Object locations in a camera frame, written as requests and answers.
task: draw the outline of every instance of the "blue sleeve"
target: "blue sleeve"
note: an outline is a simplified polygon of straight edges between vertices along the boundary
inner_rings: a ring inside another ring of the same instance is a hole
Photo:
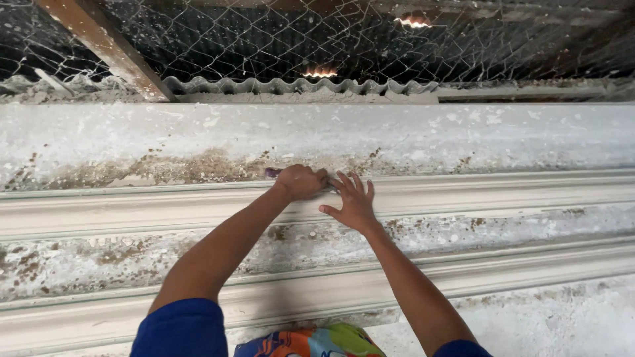
[[[141,321],[130,357],[227,357],[223,312],[208,299],[167,304]]]
[[[479,344],[456,340],[439,347],[432,357],[491,357],[491,355]]]

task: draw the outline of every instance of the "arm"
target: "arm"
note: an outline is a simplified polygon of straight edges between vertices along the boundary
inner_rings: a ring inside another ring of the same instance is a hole
[[[309,199],[328,182],[325,169],[285,168],[276,183],[252,204],[229,217],[172,267],[148,314],[170,302],[202,297],[218,302],[218,292],[267,226],[293,201]]]
[[[331,183],[342,194],[342,209],[326,205],[319,209],[366,237],[426,355],[432,356],[439,347],[454,340],[476,342],[448,299],[397,248],[377,222],[372,205],[375,195],[373,184],[368,181],[368,193],[365,194],[364,185],[355,173],[351,173],[354,185],[343,173],[338,172],[337,175],[342,182],[332,180]]]

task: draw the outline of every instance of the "hand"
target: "hand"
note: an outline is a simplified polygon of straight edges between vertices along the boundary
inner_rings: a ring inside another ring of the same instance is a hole
[[[313,172],[310,167],[291,165],[277,176],[273,189],[280,189],[290,201],[309,199],[326,187],[328,172],[325,168]]]
[[[342,172],[338,171],[337,176],[342,182],[331,180],[331,184],[342,195],[342,209],[337,210],[331,206],[321,205],[319,210],[332,216],[337,222],[353,228],[365,236],[372,230],[381,228],[373,212],[373,198],[375,197],[373,183],[367,182],[368,193],[365,194],[364,185],[356,173],[351,172],[355,185]]]

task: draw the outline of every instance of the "corrugation ridge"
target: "corrugation ridge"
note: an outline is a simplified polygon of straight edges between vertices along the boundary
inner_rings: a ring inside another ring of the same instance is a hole
[[[191,94],[191,93],[311,93],[322,88],[327,88],[333,93],[343,93],[350,91],[355,94],[377,94],[391,91],[397,94],[419,94],[434,91],[439,83],[430,82],[420,84],[410,81],[406,84],[399,84],[396,81],[389,80],[384,84],[379,84],[371,79],[362,84],[356,81],[345,79],[339,84],[333,83],[328,78],[320,79],[317,83],[311,83],[304,78],[298,78],[294,82],[287,83],[280,78],[274,78],[269,82],[263,83],[255,78],[249,78],[242,82],[235,82],[230,78],[223,78],[217,82],[209,82],[203,77],[195,77],[191,81],[183,83],[178,78],[170,76],[163,80],[168,88],[175,93]]]

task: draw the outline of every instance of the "left hand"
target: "left hand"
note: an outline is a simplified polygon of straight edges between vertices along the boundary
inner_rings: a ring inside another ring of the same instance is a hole
[[[300,201],[309,199],[323,190],[328,180],[325,168],[313,172],[308,166],[295,164],[282,170],[273,189],[284,191],[285,196],[291,201]]]

